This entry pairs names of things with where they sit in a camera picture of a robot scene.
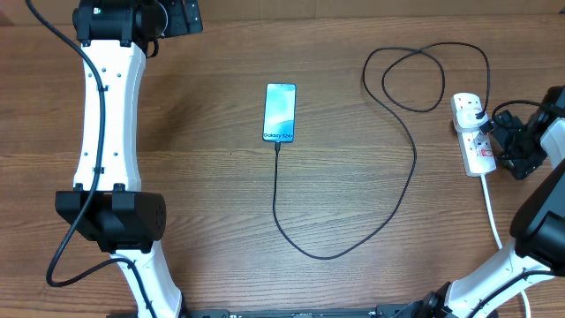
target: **power strip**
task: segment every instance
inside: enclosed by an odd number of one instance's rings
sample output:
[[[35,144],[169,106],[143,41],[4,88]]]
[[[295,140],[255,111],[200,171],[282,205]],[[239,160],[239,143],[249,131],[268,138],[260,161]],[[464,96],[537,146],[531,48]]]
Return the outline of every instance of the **power strip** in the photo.
[[[496,161],[490,140],[478,129],[488,120],[487,114],[482,118],[476,116],[482,111],[478,96],[471,93],[453,95],[451,110],[467,176],[478,177],[495,170]]]

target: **wood grain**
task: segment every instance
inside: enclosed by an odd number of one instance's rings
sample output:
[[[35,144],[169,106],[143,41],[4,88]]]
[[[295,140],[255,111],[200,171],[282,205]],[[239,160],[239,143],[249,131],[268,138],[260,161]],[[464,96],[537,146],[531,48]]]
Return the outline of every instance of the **wood grain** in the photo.
[[[342,251],[391,212],[411,166],[402,127],[360,84],[378,47],[470,42],[489,56],[491,104],[538,101],[563,84],[560,16],[386,18],[214,22],[204,34],[162,41],[139,96],[139,168],[145,191],[162,193],[163,238],[172,276],[190,307],[229,310],[373,307],[422,298],[466,276],[496,250],[480,182],[464,175],[448,98],[484,96],[484,62],[472,50],[432,49],[447,75],[447,98],[432,113],[394,108],[418,147],[418,164],[398,214],[384,230],[335,261],[315,261],[278,233],[270,204],[274,150],[262,141],[265,85],[298,85],[297,137],[283,145],[278,211],[306,251]],[[73,36],[70,27],[64,32]],[[53,209],[70,189],[82,136],[84,84],[75,54],[42,27],[0,28],[0,316],[103,317],[135,308],[117,268],[49,288],[45,269],[68,225]],[[400,55],[370,63],[369,86]],[[389,92],[414,108],[439,93],[437,66],[399,64]],[[528,107],[516,107],[526,118]],[[524,181],[488,177],[504,240],[516,210],[549,172]],[[103,261],[77,236],[56,271],[63,279]],[[528,292],[538,317],[563,317],[562,280]],[[522,317],[517,299],[503,317]]]

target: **white cable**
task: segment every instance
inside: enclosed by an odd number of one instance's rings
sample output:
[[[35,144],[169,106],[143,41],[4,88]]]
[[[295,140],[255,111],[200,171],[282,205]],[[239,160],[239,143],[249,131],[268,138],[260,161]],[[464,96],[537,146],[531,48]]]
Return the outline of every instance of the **white cable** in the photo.
[[[494,240],[496,241],[496,245],[499,249],[502,248],[501,237],[498,235],[498,231],[496,230],[496,223],[494,222],[493,216],[493,207],[491,207],[491,197],[488,194],[488,186],[486,185],[486,176],[484,174],[480,175],[480,182],[483,184],[483,193],[485,194],[485,204],[486,204],[486,212],[488,214],[488,221],[491,224],[491,230],[493,230]],[[525,291],[520,291],[522,295],[522,299],[524,300],[524,312],[526,318],[531,318],[531,311],[530,311],[530,301],[528,300],[528,296],[526,296]]]

